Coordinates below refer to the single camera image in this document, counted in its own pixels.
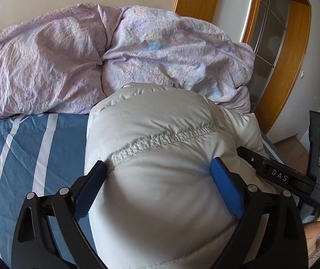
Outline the person right hand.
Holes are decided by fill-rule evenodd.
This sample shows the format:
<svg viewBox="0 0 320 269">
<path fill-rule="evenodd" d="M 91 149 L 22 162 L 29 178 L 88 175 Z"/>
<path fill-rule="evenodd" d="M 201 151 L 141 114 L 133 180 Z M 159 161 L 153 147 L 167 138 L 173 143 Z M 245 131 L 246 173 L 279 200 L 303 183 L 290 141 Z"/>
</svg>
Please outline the person right hand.
<svg viewBox="0 0 320 269">
<path fill-rule="evenodd" d="M 305 224 L 304 233 L 306 237 L 308 256 L 310 256 L 317 247 L 317 240 L 320 234 L 320 221 Z"/>
</svg>

